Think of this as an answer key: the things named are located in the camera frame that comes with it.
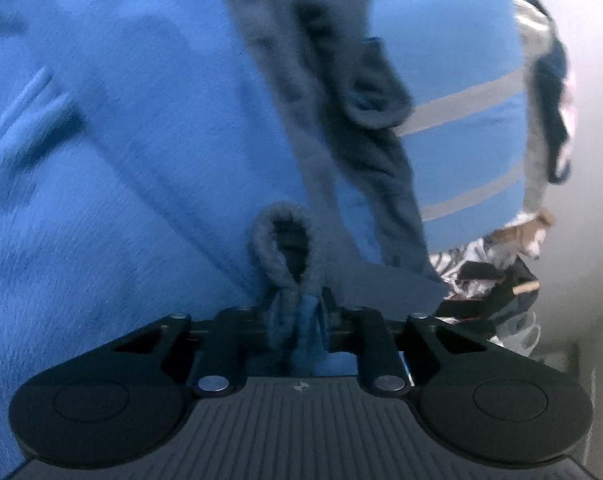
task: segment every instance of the gray stripe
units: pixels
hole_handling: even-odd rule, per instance
[[[502,191],[505,191],[518,180],[523,178],[523,160],[521,160],[513,169],[499,176],[492,182],[476,187],[469,192],[451,198],[446,202],[427,205],[419,211],[424,222],[437,220],[442,216],[450,215],[484,202],[487,198],[491,198]]]
[[[517,69],[494,81],[419,105],[393,131],[398,137],[422,132],[488,110],[523,90],[523,70]]]

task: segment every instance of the plush dog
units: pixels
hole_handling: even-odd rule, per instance
[[[546,232],[555,225],[555,217],[546,208],[542,208],[533,220],[514,227],[500,229],[491,234],[496,242],[517,241],[519,252],[537,259],[541,253],[541,245],[546,239]]]

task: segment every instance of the white wall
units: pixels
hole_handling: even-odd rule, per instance
[[[577,73],[573,176],[552,187],[557,216],[541,260],[531,266],[542,292],[533,310],[542,345],[576,338],[603,312],[603,0],[541,0],[555,17]]]

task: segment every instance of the dog plush head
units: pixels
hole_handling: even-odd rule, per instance
[[[518,250],[530,258],[537,259],[541,253],[541,245],[546,239],[546,232],[555,225],[555,217],[545,208],[530,222],[515,227],[500,229],[492,233],[496,242],[517,241]]]

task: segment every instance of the silver screw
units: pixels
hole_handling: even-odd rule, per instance
[[[398,392],[406,386],[406,382],[401,377],[395,375],[379,376],[376,378],[374,384],[375,388],[383,392]]]
[[[197,386],[203,392],[222,392],[230,386],[230,383],[221,375],[207,375],[197,381]]]

